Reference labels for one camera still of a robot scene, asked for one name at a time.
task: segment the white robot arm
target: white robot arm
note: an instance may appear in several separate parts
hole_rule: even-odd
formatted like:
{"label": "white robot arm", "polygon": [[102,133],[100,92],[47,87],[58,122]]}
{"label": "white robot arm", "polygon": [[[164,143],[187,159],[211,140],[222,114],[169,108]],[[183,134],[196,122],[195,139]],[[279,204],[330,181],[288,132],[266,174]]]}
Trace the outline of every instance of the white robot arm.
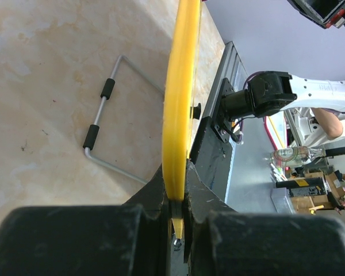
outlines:
{"label": "white robot arm", "polygon": [[281,110],[289,108],[324,108],[345,113],[345,80],[313,80],[291,75],[290,87],[297,99]]}
{"label": "white robot arm", "polygon": [[267,71],[253,77],[248,88],[222,97],[231,121],[254,115],[261,118],[291,108],[324,108],[345,113],[345,80],[299,78],[287,72]]}

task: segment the cable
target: cable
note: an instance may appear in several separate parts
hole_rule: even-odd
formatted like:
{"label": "cable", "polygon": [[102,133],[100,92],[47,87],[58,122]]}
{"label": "cable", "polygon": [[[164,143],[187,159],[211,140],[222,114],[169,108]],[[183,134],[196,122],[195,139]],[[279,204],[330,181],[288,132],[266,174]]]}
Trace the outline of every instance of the cable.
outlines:
{"label": "cable", "polygon": [[223,130],[229,133],[231,139],[234,140],[234,142],[236,143],[240,142],[239,138],[231,130],[229,130],[225,125],[223,125]]}
{"label": "cable", "polygon": [[231,131],[233,132],[234,129],[236,128],[237,125],[241,124],[245,119],[252,119],[255,118],[255,116],[253,117],[245,117],[245,118],[241,118],[238,122],[235,123],[235,125],[231,128]]}
{"label": "cable", "polygon": [[[257,75],[259,75],[259,74],[262,74],[262,73],[264,73],[264,72],[265,72],[265,71],[257,71],[257,72],[255,72],[255,73],[251,74],[251,75],[246,79],[246,81],[244,82],[243,89],[246,88],[248,82],[249,82],[252,78],[254,78],[255,76],[257,76]],[[243,120],[244,120],[244,119],[242,119],[242,120],[239,122],[240,131],[241,131],[241,132],[243,131],[243,128],[244,128]],[[239,135],[239,142],[241,142],[242,139],[243,139],[243,135]]]}

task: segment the glass bottle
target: glass bottle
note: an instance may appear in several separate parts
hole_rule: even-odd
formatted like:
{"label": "glass bottle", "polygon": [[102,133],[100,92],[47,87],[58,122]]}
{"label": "glass bottle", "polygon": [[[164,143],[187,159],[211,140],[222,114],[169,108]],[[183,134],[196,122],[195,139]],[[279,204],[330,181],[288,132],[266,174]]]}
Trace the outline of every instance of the glass bottle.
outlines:
{"label": "glass bottle", "polygon": [[324,157],[322,148],[293,147],[278,149],[271,154],[271,163],[277,168],[297,168],[309,164],[318,157]]}

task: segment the black rubber grip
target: black rubber grip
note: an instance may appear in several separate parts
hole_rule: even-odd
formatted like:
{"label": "black rubber grip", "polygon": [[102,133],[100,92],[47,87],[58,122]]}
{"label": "black rubber grip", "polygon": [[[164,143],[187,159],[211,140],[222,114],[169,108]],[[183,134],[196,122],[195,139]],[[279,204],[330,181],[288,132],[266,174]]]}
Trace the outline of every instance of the black rubber grip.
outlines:
{"label": "black rubber grip", "polygon": [[99,130],[98,125],[90,125],[90,128],[88,129],[87,136],[85,139],[85,143],[83,144],[83,148],[90,148],[90,150],[93,150],[94,143],[96,142],[98,130]]}
{"label": "black rubber grip", "polygon": [[115,85],[115,80],[107,79],[102,89],[101,98],[106,97],[106,99],[109,99],[111,96],[111,92],[114,89],[114,85]]}

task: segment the metal bar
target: metal bar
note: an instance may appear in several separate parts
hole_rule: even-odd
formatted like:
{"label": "metal bar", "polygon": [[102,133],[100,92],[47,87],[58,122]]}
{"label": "metal bar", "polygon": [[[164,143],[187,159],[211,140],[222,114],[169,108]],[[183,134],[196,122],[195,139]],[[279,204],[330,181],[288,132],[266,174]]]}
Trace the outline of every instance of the metal bar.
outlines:
{"label": "metal bar", "polygon": [[345,155],[345,147],[331,148],[326,150],[326,157]]}
{"label": "metal bar", "polygon": [[235,62],[234,62],[234,67],[233,67],[233,70],[232,70],[232,74],[231,74],[231,77],[229,78],[229,81],[232,84],[232,87],[234,87],[234,83],[235,83],[235,80],[237,78],[237,72],[238,72],[239,63],[240,63],[239,55],[236,54],[236,56],[237,57],[235,57]]}
{"label": "metal bar", "polygon": [[[148,75],[146,75],[141,69],[138,68],[138,66],[136,66],[135,64],[133,64],[126,56],[124,55],[120,55],[116,61],[116,64],[114,66],[114,69],[110,75],[110,79],[114,79],[116,73],[117,73],[117,70],[119,68],[119,65],[121,63],[121,61],[124,60],[130,67],[132,67],[137,73],[139,73],[147,82],[149,82],[154,88],[156,88],[162,95],[164,95],[164,90],[159,87]],[[105,102],[106,102],[106,97],[102,97],[101,99],[101,103],[99,105],[99,108],[98,108],[98,111],[97,111],[97,115],[96,115],[96,118],[94,120],[94,125],[98,125],[98,122],[99,122],[99,119],[101,118],[101,114],[102,114],[102,111],[104,109],[104,106],[105,106]],[[147,184],[148,181],[146,181],[145,179],[142,179],[134,174],[131,174],[117,166],[114,166],[112,164],[110,164],[109,162],[107,161],[104,161],[96,156],[93,156],[91,154],[91,149],[89,147],[86,147],[85,148],[85,155],[88,159],[92,160],[93,162],[95,162],[96,164],[99,164],[101,166],[104,166],[106,168],[109,168],[113,171],[116,171],[117,173],[120,173],[122,175],[125,175],[126,177],[129,177],[129,178],[132,178],[140,183],[143,183],[143,184]]]}
{"label": "metal bar", "polygon": [[226,43],[223,56],[221,58],[220,65],[218,66],[216,76],[214,78],[211,91],[208,96],[205,110],[203,112],[202,118],[213,116],[214,108],[216,106],[216,101],[220,91],[221,84],[224,78],[229,78],[227,75],[228,66],[231,59],[235,59],[236,50],[232,41]]}
{"label": "metal bar", "polygon": [[292,113],[289,110],[285,110],[283,113],[285,115],[286,122],[290,126],[290,130],[294,136],[295,143],[297,144],[297,146],[301,146],[301,140],[299,137],[299,133],[297,132],[297,129],[295,126],[295,121],[294,121]]}
{"label": "metal bar", "polygon": [[229,64],[228,64],[228,68],[227,68],[227,71],[226,71],[226,76],[229,79],[230,83],[232,83],[231,79],[232,79],[233,74],[235,73],[234,69],[235,69],[235,61],[237,59],[236,58],[237,53],[236,53],[236,51],[232,51],[230,55],[231,56],[229,58]]}

